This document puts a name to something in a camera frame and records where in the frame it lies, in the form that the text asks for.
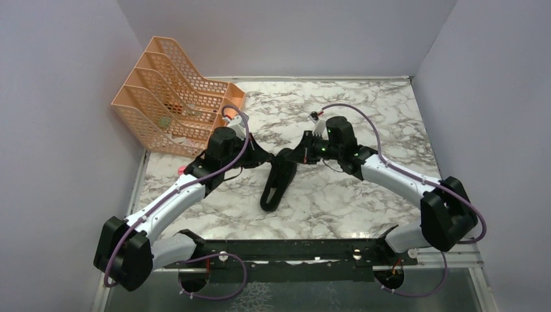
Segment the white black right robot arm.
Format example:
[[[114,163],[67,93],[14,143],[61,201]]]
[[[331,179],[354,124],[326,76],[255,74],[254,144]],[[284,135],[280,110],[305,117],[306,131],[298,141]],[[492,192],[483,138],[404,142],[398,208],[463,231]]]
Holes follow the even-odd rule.
[[[375,247],[380,263],[389,265],[414,248],[433,247],[447,252],[478,224],[458,179],[426,177],[383,161],[380,152],[358,143],[352,124],[343,116],[332,117],[325,125],[328,138],[305,131],[288,159],[301,164],[337,161],[346,174],[382,186],[420,210],[419,220],[394,227],[381,236],[383,242]]]

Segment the black canvas sneaker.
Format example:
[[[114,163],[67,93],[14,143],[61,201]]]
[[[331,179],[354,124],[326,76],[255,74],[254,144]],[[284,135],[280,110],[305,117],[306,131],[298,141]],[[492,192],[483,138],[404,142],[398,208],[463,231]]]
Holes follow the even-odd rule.
[[[263,211],[275,211],[292,183],[298,167],[298,163],[291,157],[292,153],[292,149],[284,148],[272,157],[270,173],[260,198],[260,207]]]

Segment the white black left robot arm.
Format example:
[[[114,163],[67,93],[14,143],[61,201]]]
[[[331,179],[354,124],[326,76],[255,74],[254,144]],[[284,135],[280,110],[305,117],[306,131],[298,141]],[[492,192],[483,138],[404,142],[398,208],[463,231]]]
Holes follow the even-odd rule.
[[[167,242],[161,249],[153,247],[168,225],[222,184],[228,170],[256,168],[272,160],[273,154],[251,133],[243,134],[230,127],[215,129],[207,148],[159,198],[138,213],[125,219],[113,216],[103,224],[93,264],[104,273],[105,287],[134,291],[154,269],[174,263],[175,252],[166,249]]]

